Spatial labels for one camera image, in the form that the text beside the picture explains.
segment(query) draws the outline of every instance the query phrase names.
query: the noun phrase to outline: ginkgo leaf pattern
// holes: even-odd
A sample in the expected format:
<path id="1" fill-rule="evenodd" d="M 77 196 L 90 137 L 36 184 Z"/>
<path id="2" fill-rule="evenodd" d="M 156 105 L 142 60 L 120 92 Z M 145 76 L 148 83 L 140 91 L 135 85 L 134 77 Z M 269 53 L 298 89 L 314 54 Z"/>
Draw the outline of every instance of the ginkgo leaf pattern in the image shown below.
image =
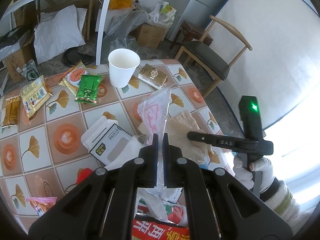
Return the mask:
<path id="1" fill-rule="evenodd" d="M 213 124 L 212 121 L 210 121 L 210 122 L 208 123 L 208 125 L 211 127 L 212 130 L 214 130 L 214 124 Z"/>
<path id="2" fill-rule="evenodd" d="M 184 79 L 188 78 L 187 73 L 182 68 L 179 68 L 178 70 L 179 73 L 173 75 L 178 81 L 181 81 L 181 77 L 183 77 Z"/>
<path id="3" fill-rule="evenodd" d="M 31 152 L 31 153 L 34 155 L 34 157 L 39 158 L 39 153 L 40 153 L 39 142 L 38 142 L 38 140 L 36 139 L 36 137 L 34 137 L 33 135 L 30 137 L 28 150 L 26 150 L 26 151 L 22 154 L 21 158 L 24 156 L 24 154 L 25 154 L 26 152 Z"/>
<path id="4" fill-rule="evenodd" d="M 47 108 L 49 108 L 49 114 L 53 114 L 56 111 L 57 103 L 59 103 L 59 105 L 62 108 L 66 108 L 68 102 L 69 102 L 69 94 L 63 89 L 60 91 L 57 100 L 54 100 L 54 101 L 48 103 Z"/>
<path id="5" fill-rule="evenodd" d="M 207 125 L 209 125 L 211 129 L 214 130 L 214 125 L 218 125 L 218 123 L 214 118 L 213 114 L 210 111 L 208 113 L 209 113 L 210 119 L 207 121 Z"/>
<path id="6" fill-rule="evenodd" d="M 54 103 L 53 105 L 49 106 L 49 114 L 53 114 L 57 109 L 57 103 Z"/>
<path id="7" fill-rule="evenodd" d="M 62 108 L 66 108 L 69 102 L 69 94 L 65 90 L 61 90 L 56 102 L 59 103 Z"/>
<path id="8" fill-rule="evenodd" d="M 211 120 L 212 122 L 214 122 L 216 125 L 218 125 L 216 119 L 214 118 L 213 114 L 212 114 L 210 111 L 209 111 L 209 117 L 210 117 L 210 120 Z"/>
<path id="9" fill-rule="evenodd" d="M 14 205 L 16 206 L 16 208 L 19 208 L 18 200 L 21 202 L 21 204 L 24 207 L 26 206 L 26 201 L 25 201 L 25 197 L 23 195 L 23 191 L 21 190 L 21 188 L 19 187 L 18 184 L 16 184 L 16 193 L 14 195 L 12 195 L 10 198 L 13 200 Z"/>
<path id="10" fill-rule="evenodd" d="M 104 115 L 107 119 L 111 119 L 111 120 L 116 120 L 117 121 L 116 117 L 113 114 L 109 113 L 108 111 L 104 112 L 102 115 Z"/>
<path id="11" fill-rule="evenodd" d="M 126 85 L 124 88 L 122 88 L 122 93 L 126 93 L 129 91 L 129 85 Z"/>
<path id="12" fill-rule="evenodd" d="M 176 104 L 177 106 L 184 107 L 183 101 L 177 95 L 172 93 L 171 94 L 171 99 L 172 99 L 172 102 L 170 103 L 170 105 L 171 104 Z"/>
<path id="13" fill-rule="evenodd" d="M 210 163 L 220 164 L 219 156 L 215 151 L 209 150 L 208 155 L 209 155 L 209 159 L 210 159 L 209 164 Z"/>
<path id="14" fill-rule="evenodd" d="M 134 88 L 138 89 L 139 88 L 139 79 L 136 76 L 132 76 L 130 78 L 129 84 L 132 85 Z"/>

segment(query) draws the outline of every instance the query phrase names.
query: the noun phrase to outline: wooden stool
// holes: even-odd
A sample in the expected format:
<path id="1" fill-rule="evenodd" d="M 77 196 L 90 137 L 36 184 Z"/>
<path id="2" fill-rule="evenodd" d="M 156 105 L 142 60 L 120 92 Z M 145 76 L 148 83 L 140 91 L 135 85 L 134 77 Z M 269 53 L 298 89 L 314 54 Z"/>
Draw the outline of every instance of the wooden stool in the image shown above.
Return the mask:
<path id="1" fill-rule="evenodd" d="M 183 21 L 181 26 L 180 26 L 180 29 L 178 30 L 175 38 L 173 39 L 171 45 L 170 45 L 170 49 L 173 48 L 173 46 L 175 45 L 178 37 L 180 36 L 181 32 L 183 33 L 184 35 L 184 39 L 182 42 L 185 42 L 185 41 L 192 41 L 192 39 L 196 39 L 196 40 L 199 40 L 201 38 L 201 36 L 203 35 L 204 33 L 204 29 L 196 24 L 193 24 L 191 22 L 188 22 L 188 21 Z M 210 46 L 212 42 L 212 38 L 210 37 L 210 35 L 208 34 L 205 38 L 204 38 L 204 41 L 203 43 Z"/>

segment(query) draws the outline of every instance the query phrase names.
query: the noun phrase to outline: snack bag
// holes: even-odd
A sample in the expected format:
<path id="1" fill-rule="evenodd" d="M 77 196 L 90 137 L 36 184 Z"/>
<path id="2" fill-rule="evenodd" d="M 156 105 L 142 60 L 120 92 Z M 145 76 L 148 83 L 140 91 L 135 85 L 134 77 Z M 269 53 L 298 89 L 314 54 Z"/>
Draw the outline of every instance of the snack bag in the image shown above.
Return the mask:
<path id="1" fill-rule="evenodd" d="M 18 124 L 19 106 L 20 96 L 6 99 L 5 116 L 2 128 Z"/>
<path id="2" fill-rule="evenodd" d="M 81 76 L 81 83 L 78 93 L 76 95 L 76 102 L 80 103 L 97 103 L 98 87 L 102 80 L 101 75 L 83 75 Z"/>
<path id="3" fill-rule="evenodd" d="M 41 217 L 55 205 L 57 197 L 30 197 L 26 198 L 26 201 L 30 202 L 38 216 Z"/>
<path id="4" fill-rule="evenodd" d="M 82 75 L 91 75 L 82 61 L 70 68 L 65 76 L 62 78 L 59 85 L 69 88 L 69 90 L 76 96 L 79 90 Z"/>
<path id="5" fill-rule="evenodd" d="M 27 117 L 30 118 L 52 96 L 51 88 L 41 76 L 27 85 L 20 93 Z"/>
<path id="6" fill-rule="evenodd" d="M 189 229 L 165 223 L 152 217 L 136 215 L 132 225 L 132 240 L 189 240 Z"/>

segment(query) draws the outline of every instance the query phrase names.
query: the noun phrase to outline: paper packaging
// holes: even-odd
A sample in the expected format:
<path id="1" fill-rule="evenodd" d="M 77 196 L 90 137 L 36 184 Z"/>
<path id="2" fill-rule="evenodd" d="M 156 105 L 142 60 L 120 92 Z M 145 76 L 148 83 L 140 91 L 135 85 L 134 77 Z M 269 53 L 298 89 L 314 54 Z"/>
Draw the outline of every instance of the paper packaging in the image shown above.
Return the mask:
<path id="1" fill-rule="evenodd" d="M 22 68 L 23 65 L 35 58 L 34 48 L 31 43 L 33 37 L 33 34 L 30 35 L 29 38 L 27 38 L 27 40 L 23 43 L 21 49 L 12 53 L 2 61 L 4 66 L 8 69 L 9 75 L 14 83 L 23 80 L 23 76 L 19 74 L 17 68 Z"/>
<path id="2" fill-rule="evenodd" d="M 164 28 L 143 24 L 131 32 L 131 35 L 136 38 L 139 46 L 156 49 L 165 32 Z"/>
<path id="3" fill-rule="evenodd" d="M 108 165 L 119 156 L 131 138 L 130 134 L 113 124 L 89 152 Z"/>
<path id="4" fill-rule="evenodd" d="M 20 96 L 6 99 L 3 126 L 18 125 Z"/>
<path id="5" fill-rule="evenodd" d="M 155 67 L 146 64 L 140 71 L 138 78 L 154 88 L 160 89 L 167 79 L 167 75 L 160 70 L 157 70 Z"/>
<path id="6" fill-rule="evenodd" d="M 103 115 L 81 136 L 82 144 L 88 149 L 88 151 L 90 151 L 97 144 L 97 142 L 102 139 L 105 132 L 108 131 L 114 124 L 118 124 L 118 121 L 107 119 Z M 105 166 L 105 168 L 108 171 L 111 171 L 122 167 L 122 165 L 127 161 L 139 156 L 142 146 L 143 145 L 138 141 L 137 137 L 133 136 L 119 156 L 113 162 Z M 104 162 L 100 159 L 100 156 L 94 156 L 100 161 Z"/>

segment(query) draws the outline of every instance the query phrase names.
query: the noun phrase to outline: plastic bag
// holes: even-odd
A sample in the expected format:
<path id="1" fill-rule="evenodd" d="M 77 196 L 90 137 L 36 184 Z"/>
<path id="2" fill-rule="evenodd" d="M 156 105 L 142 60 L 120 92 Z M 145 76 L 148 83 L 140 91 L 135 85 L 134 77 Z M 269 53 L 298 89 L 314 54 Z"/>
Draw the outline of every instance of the plastic bag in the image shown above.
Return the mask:
<path id="1" fill-rule="evenodd" d="M 40 74 L 36 68 L 36 63 L 33 59 L 27 64 L 23 65 L 20 74 L 23 75 L 29 82 L 33 82 L 40 77 Z"/>
<path id="2" fill-rule="evenodd" d="M 138 114 L 148 129 L 147 145 L 152 144 L 153 134 L 158 134 L 157 186 L 164 187 L 162 141 L 168 119 L 171 87 L 165 87 L 144 98 L 138 105 Z"/>
<path id="3" fill-rule="evenodd" d="M 155 9 L 149 13 L 150 19 L 152 22 L 157 23 L 159 20 L 159 16 L 160 16 L 160 11 L 162 10 L 163 7 L 165 7 L 166 5 L 168 5 L 168 2 L 163 2 L 163 1 L 158 1 L 156 3 L 156 7 Z"/>
<path id="4" fill-rule="evenodd" d="M 108 9 L 119 10 L 124 8 L 130 8 L 133 0 L 110 0 Z"/>
<path id="5" fill-rule="evenodd" d="M 108 62 L 110 52 L 115 49 L 125 48 L 138 52 L 136 39 L 128 35 L 147 20 L 146 11 L 130 11 L 121 16 L 114 16 L 108 33 L 102 40 L 101 64 Z"/>
<path id="6" fill-rule="evenodd" d="M 187 209 L 183 205 L 163 201 L 146 189 L 138 188 L 135 213 L 150 215 L 160 221 L 171 221 L 179 226 L 188 227 Z"/>
<path id="7" fill-rule="evenodd" d="M 57 197 L 31 197 L 26 198 L 26 201 L 30 202 L 38 216 L 41 217 L 55 205 Z"/>

